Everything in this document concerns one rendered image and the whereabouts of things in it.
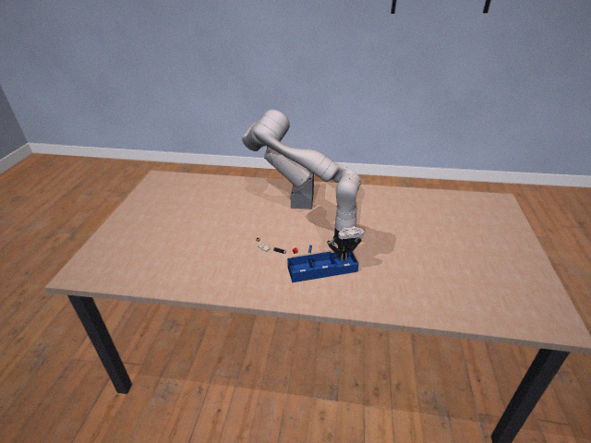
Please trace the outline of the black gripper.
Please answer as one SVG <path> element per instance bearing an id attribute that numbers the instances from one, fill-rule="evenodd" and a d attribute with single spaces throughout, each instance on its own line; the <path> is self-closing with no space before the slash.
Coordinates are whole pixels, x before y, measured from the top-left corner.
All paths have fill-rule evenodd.
<path id="1" fill-rule="evenodd" d="M 346 260 L 348 258 L 348 253 L 350 251 L 354 251 L 362 240 L 360 239 L 360 237 L 351 239 L 340 239 L 338 237 L 338 233 L 339 231 L 335 228 L 333 239 L 331 241 L 327 241 L 327 243 L 329 247 L 332 249 L 332 251 L 335 254 L 338 254 L 338 258 L 341 261 L 343 261 L 343 259 Z M 334 246 L 334 243 L 338 245 L 338 248 Z"/>

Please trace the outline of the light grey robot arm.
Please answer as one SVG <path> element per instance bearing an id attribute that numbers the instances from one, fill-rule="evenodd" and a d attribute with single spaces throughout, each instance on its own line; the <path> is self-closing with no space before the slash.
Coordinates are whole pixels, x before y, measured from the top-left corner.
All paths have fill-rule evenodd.
<path id="1" fill-rule="evenodd" d="M 358 174 L 333 162 L 319 151 L 295 149 L 282 144 L 281 140 L 289 126 L 289 120 L 283 113 L 269 110 L 251 125 L 242 141 L 253 151 L 258 151 L 260 146 L 267 146 L 265 160 L 295 187 L 305 183 L 310 174 L 308 170 L 325 182 L 337 182 L 335 228 L 339 231 L 338 237 L 349 239 L 364 236 L 364 230 L 356 228 L 356 195 L 361 185 Z"/>

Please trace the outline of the blue bin rack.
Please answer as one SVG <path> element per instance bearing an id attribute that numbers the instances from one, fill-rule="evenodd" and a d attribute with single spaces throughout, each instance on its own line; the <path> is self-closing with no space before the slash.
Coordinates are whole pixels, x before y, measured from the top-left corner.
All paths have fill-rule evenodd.
<path id="1" fill-rule="evenodd" d="M 292 282 L 308 281 L 347 273 L 358 272 L 358 262 L 353 251 L 341 261 L 334 252 L 290 257 L 287 259 Z M 327 266 L 328 265 L 328 266 Z"/>

